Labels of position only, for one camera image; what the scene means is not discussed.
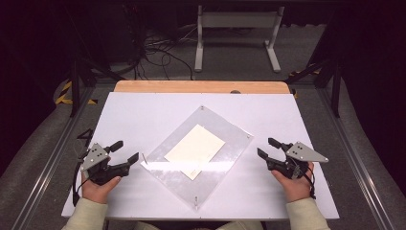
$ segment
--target hand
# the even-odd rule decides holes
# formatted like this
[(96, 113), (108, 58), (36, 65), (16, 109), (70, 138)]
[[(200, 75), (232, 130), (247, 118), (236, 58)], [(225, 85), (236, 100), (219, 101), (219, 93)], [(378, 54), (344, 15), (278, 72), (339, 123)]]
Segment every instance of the hand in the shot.
[[(93, 183), (91, 180), (87, 180), (81, 186), (81, 195), (83, 196), (83, 198), (89, 199), (93, 202), (106, 204), (108, 194), (119, 184), (121, 179), (122, 179), (121, 177), (116, 176), (103, 185), (98, 185)], [(86, 178), (82, 173), (81, 174), (82, 183), (85, 180)]]
[[(306, 174), (311, 178), (314, 168), (313, 162), (308, 162), (308, 167), (310, 170), (307, 170)], [(271, 173), (282, 184), (287, 202), (310, 197), (310, 184), (304, 176), (300, 179), (289, 179), (278, 171), (274, 170)]]

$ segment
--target white table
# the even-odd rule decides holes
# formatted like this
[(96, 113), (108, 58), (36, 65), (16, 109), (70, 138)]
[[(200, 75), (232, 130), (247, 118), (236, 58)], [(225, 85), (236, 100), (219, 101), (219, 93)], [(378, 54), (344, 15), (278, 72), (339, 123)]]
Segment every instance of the white table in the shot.
[[(258, 157), (257, 148), (284, 160), (280, 149), (267, 144), (273, 137), (284, 143), (301, 141), (312, 147), (295, 99), (291, 94), (206, 94), (112, 92), (102, 111), (92, 144), (124, 146), (110, 154), (110, 165), (126, 161), (135, 152), (148, 155), (200, 105), (254, 135), (254, 139), (211, 196), (196, 211), (153, 177), (140, 161), (131, 167), (109, 196), (110, 219), (287, 219), (282, 186)], [(326, 219), (338, 213), (318, 163), (317, 204)], [(62, 215), (74, 211), (69, 195)]]

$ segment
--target clear acrylic sheet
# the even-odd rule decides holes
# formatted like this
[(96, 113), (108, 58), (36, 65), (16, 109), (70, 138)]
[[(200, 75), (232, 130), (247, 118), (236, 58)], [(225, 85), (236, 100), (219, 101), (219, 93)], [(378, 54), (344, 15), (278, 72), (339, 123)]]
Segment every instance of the clear acrylic sheet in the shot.
[[(215, 156), (199, 167), (201, 172), (190, 179), (185, 165), (170, 162), (166, 155), (172, 151), (196, 126), (201, 126), (224, 142)], [(142, 165), (166, 187), (198, 210), (215, 187), (233, 167), (254, 137), (205, 106), (198, 107), (158, 148), (145, 156)]]

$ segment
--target white metal frame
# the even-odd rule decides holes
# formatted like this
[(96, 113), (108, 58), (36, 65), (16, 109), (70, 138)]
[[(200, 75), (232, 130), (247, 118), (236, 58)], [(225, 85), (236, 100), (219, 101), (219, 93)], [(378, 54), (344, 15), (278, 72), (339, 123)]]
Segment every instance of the white metal frame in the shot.
[(203, 70), (203, 28), (272, 28), (272, 35), (265, 40), (266, 51), (276, 73), (280, 73), (281, 67), (275, 55), (274, 45), (278, 30), (281, 25), (284, 7), (271, 12), (203, 12), (202, 6), (198, 7), (197, 14), (197, 49), (194, 63), (194, 71)]

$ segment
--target beige paper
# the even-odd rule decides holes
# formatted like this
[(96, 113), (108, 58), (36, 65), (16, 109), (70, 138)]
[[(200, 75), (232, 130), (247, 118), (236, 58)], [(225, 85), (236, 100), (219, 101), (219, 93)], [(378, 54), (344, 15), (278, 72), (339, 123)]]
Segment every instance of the beige paper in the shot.
[(182, 173), (195, 180), (202, 167), (212, 160), (224, 143), (203, 126), (196, 125), (165, 158), (179, 165)]

